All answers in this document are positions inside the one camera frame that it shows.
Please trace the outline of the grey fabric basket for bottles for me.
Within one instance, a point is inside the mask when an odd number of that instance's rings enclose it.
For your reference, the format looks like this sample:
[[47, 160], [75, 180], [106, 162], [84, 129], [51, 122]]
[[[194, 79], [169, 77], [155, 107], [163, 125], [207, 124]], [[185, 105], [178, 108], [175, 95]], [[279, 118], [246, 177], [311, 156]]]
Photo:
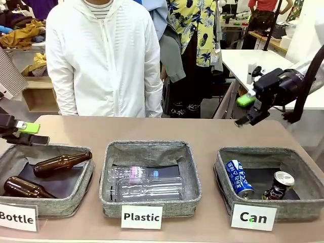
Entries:
[[[0, 204], [37, 206], [38, 215], [43, 218], [72, 216], [81, 204], [91, 184], [94, 161], [87, 160], [72, 169], [49, 178], [37, 178], [33, 166], [41, 161], [60, 155], [91, 152], [87, 147], [61, 144], [33, 146], [12, 145], [0, 152]], [[4, 190], [5, 181], [19, 176], [35, 182], [55, 196], [54, 199], [10, 196]]]

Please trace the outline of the black Pepsi drink can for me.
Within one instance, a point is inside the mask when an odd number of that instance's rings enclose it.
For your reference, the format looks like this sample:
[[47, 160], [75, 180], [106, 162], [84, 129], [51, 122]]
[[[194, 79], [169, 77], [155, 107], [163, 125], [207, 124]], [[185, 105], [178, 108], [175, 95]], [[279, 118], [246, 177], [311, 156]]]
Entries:
[[287, 190], [295, 184], [295, 179], [292, 175], [284, 171], [274, 173], [272, 186], [266, 190], [263, 195], [263, 200], [281, 200]]

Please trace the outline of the clear bottle with pink label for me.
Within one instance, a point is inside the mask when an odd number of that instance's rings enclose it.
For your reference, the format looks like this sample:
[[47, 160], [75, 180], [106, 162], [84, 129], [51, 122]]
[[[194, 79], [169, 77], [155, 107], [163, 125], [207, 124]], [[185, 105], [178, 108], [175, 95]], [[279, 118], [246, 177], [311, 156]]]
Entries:
[[140, 166], [114, 166], [107, 170], [108, 176], [111, 179], [137, 179], [142, 177], [159, 177], [161, 174], [155, 168], [140, 167]]

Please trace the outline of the person in red shirt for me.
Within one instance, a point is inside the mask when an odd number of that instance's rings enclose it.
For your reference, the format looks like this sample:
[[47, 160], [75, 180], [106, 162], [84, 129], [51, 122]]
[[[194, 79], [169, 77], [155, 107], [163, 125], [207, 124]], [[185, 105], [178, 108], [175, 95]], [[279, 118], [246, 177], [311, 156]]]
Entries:
[[245, 35], [243, 50], [254, 49], [257, 39], [249, 32], [264, 34], [271, 27], [275, 16], [277, 0], [249, 0], [248, 7], [251, 10], [251, 17], [247, 34]]

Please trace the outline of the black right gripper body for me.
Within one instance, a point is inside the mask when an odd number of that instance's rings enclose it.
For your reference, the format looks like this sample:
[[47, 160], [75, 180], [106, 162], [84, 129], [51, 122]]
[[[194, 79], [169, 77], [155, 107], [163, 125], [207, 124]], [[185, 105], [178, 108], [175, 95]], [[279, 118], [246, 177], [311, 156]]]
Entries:
[[304, 76], [294, 70], [277, 68], [253, 84], [255, 92], [254, 108], [268, 111], [273, 106], [285, 106], [298, 98]]

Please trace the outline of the grey hanging garment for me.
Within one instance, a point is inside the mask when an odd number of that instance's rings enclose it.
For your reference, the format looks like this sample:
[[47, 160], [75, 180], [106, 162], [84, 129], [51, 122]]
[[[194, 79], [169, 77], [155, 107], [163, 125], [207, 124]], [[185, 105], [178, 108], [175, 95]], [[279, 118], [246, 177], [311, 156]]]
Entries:
[[181, 41], [174, 27], [167, 24], [160, 40], [160, 61], [166, 69], [171, 82], [175, 83], [186, 77], [182, 58]]

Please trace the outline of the yellow crumpled cloth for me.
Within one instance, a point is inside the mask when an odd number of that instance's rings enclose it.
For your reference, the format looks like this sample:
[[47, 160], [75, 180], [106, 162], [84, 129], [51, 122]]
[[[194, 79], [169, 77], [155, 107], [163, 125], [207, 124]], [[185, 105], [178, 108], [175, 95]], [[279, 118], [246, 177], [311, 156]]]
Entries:
[[46, 54], [36, 53], [33, 63], [28, 65], [21, 74], [25, 77], [48, 76]]

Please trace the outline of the grey fabric basket for cans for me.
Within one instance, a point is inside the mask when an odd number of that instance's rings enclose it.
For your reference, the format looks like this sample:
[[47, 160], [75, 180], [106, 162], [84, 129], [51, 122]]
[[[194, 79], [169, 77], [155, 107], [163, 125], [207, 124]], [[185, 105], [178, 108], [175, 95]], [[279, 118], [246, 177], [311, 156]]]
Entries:
[[[226, 164], [241, 163], [253, 192], [240, 197], [235, 193]], [[275, 172], [293, 176], [295, 184], [280, 200], [263, 200], [270, 189]], [[235, 203], [277, 208], [276, 218], [286, 221], [311, 221], [324, 212], [324, 173], [305, 161], [296, 151], [278, 147], [222, 147], [217, 152], [214, 173], [229, 215]]]

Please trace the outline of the large clear plastic bottle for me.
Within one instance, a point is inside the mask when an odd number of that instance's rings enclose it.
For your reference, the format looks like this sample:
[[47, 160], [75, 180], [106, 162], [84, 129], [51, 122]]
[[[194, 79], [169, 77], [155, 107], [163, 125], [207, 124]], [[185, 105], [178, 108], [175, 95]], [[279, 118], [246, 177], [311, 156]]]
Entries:
[[110, 189], [110, 199], [116, 203], [183, 200], [184, 194], [180, 177], [124, 178]]

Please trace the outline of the mustard cloth pile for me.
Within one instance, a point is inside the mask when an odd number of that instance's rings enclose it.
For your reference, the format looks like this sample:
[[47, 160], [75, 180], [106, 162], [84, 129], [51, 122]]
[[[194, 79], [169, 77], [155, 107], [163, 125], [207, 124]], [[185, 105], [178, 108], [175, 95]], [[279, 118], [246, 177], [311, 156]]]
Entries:
[[0, 45], [9, 49], [28, 50], [32, 46], [32, 39], [46, 32], [46, 26], [35, 19], [26, 24], [25, 28], [15, 29], [0, 37]]

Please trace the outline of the checkered cloth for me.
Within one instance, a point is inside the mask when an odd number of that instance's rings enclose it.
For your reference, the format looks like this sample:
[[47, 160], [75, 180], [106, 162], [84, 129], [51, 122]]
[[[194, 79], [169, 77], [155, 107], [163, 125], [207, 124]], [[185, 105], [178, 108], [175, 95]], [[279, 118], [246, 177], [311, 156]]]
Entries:
[[10, 100], [20, 94], [27, 86], [26, 79], [0, 47], [0, 93]]

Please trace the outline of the yellow floral hanging shirt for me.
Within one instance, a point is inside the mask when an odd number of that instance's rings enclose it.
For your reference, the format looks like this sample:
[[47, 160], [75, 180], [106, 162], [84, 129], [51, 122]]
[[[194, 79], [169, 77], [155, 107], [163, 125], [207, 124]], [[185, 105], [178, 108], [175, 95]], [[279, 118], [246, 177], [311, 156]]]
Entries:
[[180, 37], [181, 53], [184, 54], [193, 35], [197, 34], [195, 48], [196, 65], [208, 67], [212, 51], [216, 48], [214, 30], [217, 0], [166, 0], [171, 25]]

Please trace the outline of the person in white jacket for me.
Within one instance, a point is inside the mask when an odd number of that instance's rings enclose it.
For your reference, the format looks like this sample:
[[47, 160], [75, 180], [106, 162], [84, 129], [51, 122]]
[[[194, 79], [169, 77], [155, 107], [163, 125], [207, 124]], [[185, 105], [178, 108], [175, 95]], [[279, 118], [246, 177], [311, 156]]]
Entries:
[[64, 116], [161, 117], [160, 46], [134, 0], [65, 0], [46, 20], [48, 75]]

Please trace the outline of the blue Pocari drink can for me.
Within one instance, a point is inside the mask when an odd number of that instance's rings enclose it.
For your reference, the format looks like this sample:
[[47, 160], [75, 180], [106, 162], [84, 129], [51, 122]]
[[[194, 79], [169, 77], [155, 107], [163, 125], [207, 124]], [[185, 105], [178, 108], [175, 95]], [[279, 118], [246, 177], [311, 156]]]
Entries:
[[244, 199], [251, 198], [254, 194], [254, 189], [246, 179], [242, 164], [234, 159], [229, 161], [225, 168], [236, 195]]

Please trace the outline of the brown glass beer bottle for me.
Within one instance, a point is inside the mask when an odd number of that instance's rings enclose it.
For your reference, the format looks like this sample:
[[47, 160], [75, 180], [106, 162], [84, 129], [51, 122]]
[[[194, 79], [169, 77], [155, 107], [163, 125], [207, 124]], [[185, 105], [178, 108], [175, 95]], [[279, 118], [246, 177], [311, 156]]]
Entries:
[[33, 173], [38, 178], [48, 178], [62, 171], [70, 170], [72, 167], [90, 160], [91, 158], [91, 152], [60, 155], [35, 164], [33, 167]]
[[28, 198], [56, 198], [37, 183], [31, 182], [19, 176], [8, 178], [4, 183], [6, 193], [16, 197]]

